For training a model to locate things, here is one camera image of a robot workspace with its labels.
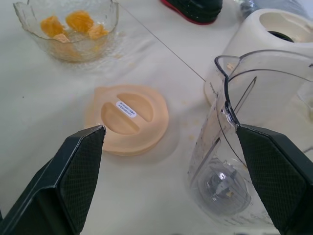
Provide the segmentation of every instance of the clear plastic pitcher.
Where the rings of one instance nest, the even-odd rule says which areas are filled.
[[[194,200],[227,226],[311,231],[313,122],[297,93],[312,84],[313,58],[262,50],[215,64],[224,85],[190,162]]]

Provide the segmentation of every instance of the peach lid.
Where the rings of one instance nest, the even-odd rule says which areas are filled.
[[[86,110],[85,127],[105,125],[102,149],[137,155],[153,148],[169,122],[165,99],[155,90],[134,85],[98,87]]]

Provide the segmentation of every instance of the white sticker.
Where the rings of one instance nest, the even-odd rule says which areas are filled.
[[[127,104],[125,104],[123,101],[118,101],[116,105],[120,110],[126,113],[130,118],[134,118],[137,116],[137,113],[134,110],[132,110]]]

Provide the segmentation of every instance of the glass bowl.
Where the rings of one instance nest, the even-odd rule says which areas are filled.
[[[43,51],[57,59],[69,62],[94,60],[101,57],[114,40],[118,3],[112,0],[28,0],[27,4],[17,2],[13,5],[23,29]],[[65,18],[77,10],[87,11],[94,23],[102,24],[109,33],[92,40],[86,35],[71,31]],[[62,43],[43,33],[41,21],[50,16],[57,16],[65,30],[72,33],[71,42]]]

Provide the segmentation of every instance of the table surface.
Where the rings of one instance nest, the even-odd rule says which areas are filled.
[[[141,156],[103,154],[82,234],[208,235],[271,230],[221,228],[186,190],[186,173],[209,106],[206,71],[238,29],[234,2],[210,26],[186,22],[158,0],[121,0],[115,50],[86,64],[48,57],[21,28],[12,6],[0,9],[0,208],[6,215],[35,172],[83,129],[98,86],[140,84],[164,95],[170,125]]]

